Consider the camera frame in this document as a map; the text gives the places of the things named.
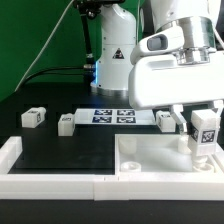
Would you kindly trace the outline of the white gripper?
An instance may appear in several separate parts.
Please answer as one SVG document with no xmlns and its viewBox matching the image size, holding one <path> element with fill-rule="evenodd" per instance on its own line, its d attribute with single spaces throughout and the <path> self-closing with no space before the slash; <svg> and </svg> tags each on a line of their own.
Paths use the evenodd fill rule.
<svg viewBox="0 0 224 224">
<path fill-rule="evenodd" d="M 212 110 L 224 109 L 224 53 L 214 53 L 210 62 L 178 65 L 173 55 L 144 57 L 129 75 L 129 103 L 135 110 L 170 107 L 179 127 L 187 133 L 183 105 L 212 102 Z"/>
</svg>

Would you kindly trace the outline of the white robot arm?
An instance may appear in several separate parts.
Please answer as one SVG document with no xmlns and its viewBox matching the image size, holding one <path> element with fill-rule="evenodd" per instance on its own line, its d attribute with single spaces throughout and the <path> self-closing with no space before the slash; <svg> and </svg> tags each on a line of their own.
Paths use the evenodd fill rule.
<svg viewBox="0 0 224 224">
<path fill-rule="evenodd" d="M 216 25 L 224 0 L 145 0 L 133 16 L 125 0 L 75 0 L 85 19 L 101 17 L 102 53 L 91 90 L 124 95 L 135 110 L 169 107 L 180 130 L 185 105 L 224 102 L 224 48 Z"/>
</svg>

